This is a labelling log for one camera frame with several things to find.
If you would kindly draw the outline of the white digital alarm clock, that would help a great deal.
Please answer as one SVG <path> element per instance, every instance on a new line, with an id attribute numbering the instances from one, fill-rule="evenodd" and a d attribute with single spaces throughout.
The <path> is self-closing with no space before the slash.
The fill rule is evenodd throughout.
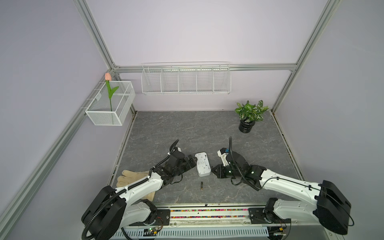
<path id="1" fill-rule="evenodd" d="M 211 166 L 209 163 L 208 155 L 205 152 L 195 154 L 197 159 L 197 172 L 199 177 L 206 177 L 211 174 Z"/>

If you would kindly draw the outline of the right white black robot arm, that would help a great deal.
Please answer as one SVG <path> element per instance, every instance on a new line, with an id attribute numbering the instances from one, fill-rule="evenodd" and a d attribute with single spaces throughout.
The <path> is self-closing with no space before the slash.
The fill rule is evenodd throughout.
<path id="1" fill-rule="evenodd" d="M 267 223 L 286 219 L 319 223 L 325 229 L 345 236 L 356 222 L 352 205 L 341 190 L 330 181 L 307 182 L 278 174 L 259 165 L 251 165 L 239 153 L 227 148 L 218 150 L 222 163 L 212 172 L 219 179 L 230 179 L 232 185 L 245 184 L 255 191 L 269 190 L 293 198 L 285 201 L 270 198 L 262 212 Z"/>

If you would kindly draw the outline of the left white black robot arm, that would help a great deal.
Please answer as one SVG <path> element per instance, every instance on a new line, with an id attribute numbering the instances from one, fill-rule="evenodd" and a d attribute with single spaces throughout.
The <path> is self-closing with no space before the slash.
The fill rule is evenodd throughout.
<path id="1" fill-rule="evenodd" d="M 109 240 L 131 224 L 156 222 L 157 207 L 145 196 L 175 184 L 174 178 L 197 165 L 195 156 L 186 156 L 175 141 L 168 155 L 150 168 L 147 176 L 123 187 L 106 186 L 96 195 L 81 217 L 83 240 Z"/>

